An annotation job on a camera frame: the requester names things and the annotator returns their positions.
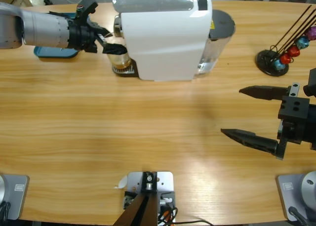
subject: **black rod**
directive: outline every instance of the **black rod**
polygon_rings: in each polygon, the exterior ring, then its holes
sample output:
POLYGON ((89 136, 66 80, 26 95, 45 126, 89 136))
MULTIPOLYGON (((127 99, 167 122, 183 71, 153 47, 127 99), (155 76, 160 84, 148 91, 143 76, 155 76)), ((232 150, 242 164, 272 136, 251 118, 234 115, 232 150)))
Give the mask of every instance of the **black rod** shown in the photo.
POLYGON ((312 5, 309 5, 305 11, 301 14, 301 16, 296 20, 296 22, 293 23, 293 25, 290 27, 290 29, 287 30, 287 32, 283 35, 283 37, 277 42, 277 44, 274 45, 276 47, 282 40, 283 38, 292 30, 292 28, 298 23, 298 21, 305 15, 305 13, 311 8, 312 5))
POLYGON ((316 18, 316 15, 314 15, 314 16, 312 17, 312 19, 300 30, 300 32, 298 33, 298 36, 294 37, 294 38, 287 44, 287 46, 284 48, 284 50, 283 50, 283 51, 280 51, 280 53, 283 53, 285 50, 289 49, 289 47, 293 44, 293 42, 295 41, 295 39, 298 38, 298 37, 300 37, 300 36, 302 36, 302 35, 304 34, 304 32, 306 31, 306 29, 316 22, 316 19, 315 19, 315 18, 316 18))
POLYGON ((280 48, 280 51, 286 47, 288 45, 289 40, 295 40, 295 38, 297 37, 297 32, 301 29, 301 27, 303 27, 306 24, 306 21, 315 13, 316 8, 308 15, 308 17, 302 22, 302 24, 296 29, 296 31, 291 35, 291 37, 282 45, 282 47, 280 48))

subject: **blue bead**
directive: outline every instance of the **blue bead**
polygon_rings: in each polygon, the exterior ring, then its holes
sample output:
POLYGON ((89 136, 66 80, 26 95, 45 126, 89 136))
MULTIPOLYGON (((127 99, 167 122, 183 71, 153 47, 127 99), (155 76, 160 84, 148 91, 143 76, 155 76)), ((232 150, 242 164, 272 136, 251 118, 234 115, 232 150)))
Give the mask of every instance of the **blue bead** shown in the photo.
POLYGON ((278 70, 278 71, 285 69, 285 64, 282 64, 279 59, 277 59, 273 62, 273 66, 274 66, 275 70, 278 70))
POLYGON ((308 40, 308 37, 303 36, 303 37, 300 37, 299 39, 297 39, 295 41, 295 44, 297 45, 297 47, 299 49, 305 49, 309 46, 310 41, 308 40))

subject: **purple bead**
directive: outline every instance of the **purple bead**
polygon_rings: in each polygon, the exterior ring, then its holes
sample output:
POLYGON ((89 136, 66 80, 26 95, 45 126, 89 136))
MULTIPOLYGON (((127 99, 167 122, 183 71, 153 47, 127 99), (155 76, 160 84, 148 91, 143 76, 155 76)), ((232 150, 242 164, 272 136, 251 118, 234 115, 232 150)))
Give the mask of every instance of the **purple bead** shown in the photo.
POLYGON ((305 35, 308 37, 310 41, 316 40, 316 27, 310 27, 306 31, 305 35))

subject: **black lid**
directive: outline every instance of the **black lid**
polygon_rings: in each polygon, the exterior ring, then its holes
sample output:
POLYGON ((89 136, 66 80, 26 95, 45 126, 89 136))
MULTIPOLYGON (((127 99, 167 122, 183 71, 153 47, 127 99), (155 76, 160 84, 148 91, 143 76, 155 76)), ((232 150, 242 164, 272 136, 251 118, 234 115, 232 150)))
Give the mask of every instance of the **black lid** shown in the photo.
POLYGON ((209 37, 212 40, 231 37, 235 33, 235 22, 229 14, 221 10, 213 10, 212 25, 209 37))

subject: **bead stand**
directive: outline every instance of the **bead stand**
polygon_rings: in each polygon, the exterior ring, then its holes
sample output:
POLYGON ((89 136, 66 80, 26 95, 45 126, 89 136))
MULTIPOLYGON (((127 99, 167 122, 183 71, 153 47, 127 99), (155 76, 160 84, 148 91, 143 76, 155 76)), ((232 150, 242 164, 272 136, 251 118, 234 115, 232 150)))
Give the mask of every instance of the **bead stand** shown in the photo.
POLYGON ((278 45, 290 33, 301 18, 311 8, 309 5, 299 16, 294 24, 282 36, 282 38, 270 47, 269 50, 263 50, 256 55, 255 62, 257 67, 264 73, 271 76, 282 76, 287 73, 289 63, 294 61, 294 57, 300 55, 300 50, 309 46, 309 42, 316 40, 316 8, 304 19, 304 21, 295 29, 292 35, 278 48, 278 45))

